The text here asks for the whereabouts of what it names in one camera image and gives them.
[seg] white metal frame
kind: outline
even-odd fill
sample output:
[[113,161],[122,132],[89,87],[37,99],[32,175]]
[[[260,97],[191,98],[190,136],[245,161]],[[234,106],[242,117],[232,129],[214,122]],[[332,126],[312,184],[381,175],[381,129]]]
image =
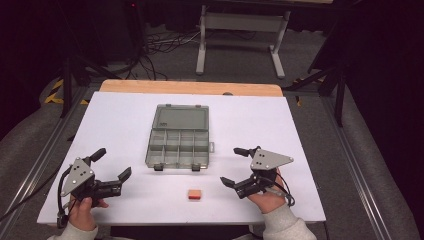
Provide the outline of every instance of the white metal frame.
[[270,53],[278,78],[284,78],[284,70],[281,65],[280,50],[281,42],[289,21],[290,12],[286,11],[283,16],[258,16],[242,14],[208,13],[206,6],[202,6],[200,17],[200,46],[197,57],[196,74],[202,75],[205,70],[206,58],[206,29],[244,30],[260,32],[276,32],[277,38],[274,45],[270,45]]

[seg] sleeve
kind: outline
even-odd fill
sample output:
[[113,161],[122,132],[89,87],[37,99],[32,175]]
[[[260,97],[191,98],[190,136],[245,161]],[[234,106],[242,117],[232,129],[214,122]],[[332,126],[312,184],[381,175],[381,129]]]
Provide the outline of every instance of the sleeve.
[[82,231],[68,223],[62,235],[51,236],[47,240],[93,240],[99,228],[96,227],[93,231]]
[[265,218],[265,240],[316,240],[305,222],[296,217],[287,204],[263,214]]

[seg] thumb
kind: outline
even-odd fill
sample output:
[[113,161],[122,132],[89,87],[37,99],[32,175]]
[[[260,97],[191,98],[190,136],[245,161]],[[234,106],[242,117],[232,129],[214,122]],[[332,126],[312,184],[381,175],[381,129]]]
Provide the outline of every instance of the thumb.
[[91,211],[91,203],[93,200],[91,198],[84,198],[79,206],[80,213],[90,213]]
[[253,203],[258,204],[261,201],[261,197],[262,197],[261,195],[255,193],[255,194],[249,195],[247,198]]

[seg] small orange block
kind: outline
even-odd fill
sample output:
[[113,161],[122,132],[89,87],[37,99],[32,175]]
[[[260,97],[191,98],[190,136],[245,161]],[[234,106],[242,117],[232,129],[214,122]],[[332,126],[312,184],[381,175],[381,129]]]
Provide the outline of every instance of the small orange block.
[[199,200],[202,197],[202,190],[190,189],[188,190],[188,199]]

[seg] white paper sheet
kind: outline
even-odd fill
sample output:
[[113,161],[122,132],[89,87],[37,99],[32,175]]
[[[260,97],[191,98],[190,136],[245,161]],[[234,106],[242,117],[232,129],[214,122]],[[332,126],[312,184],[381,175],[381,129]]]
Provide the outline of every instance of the white paper sheet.
[[[158,104],[209,106],[210,154],[208,169],[192,172],[147,168],[145,157]],[[239,199],[220,177],[236,182],[252,173],[251,158],[233,153],[233,148],[263,149],[287,155],[294,162],[280,167],[296,199],[295,215],[305,221],[325,221],[325,214],[309,165],[284,97],[246,97],[183,94],[96,92],[60,170],[77,157],[100,148],[107,154],[93,163],[96,179],[117,180],[127,167],[132,176],[124,183],[122,196],[107,198],[108,209],[94,209],[105,225],[250,224],[262,222],[259,209],[248,199]],[[55,224],[56,178],[38,217],[38,223]],[[189,200],[189,189],[202,190],[200,200]]]

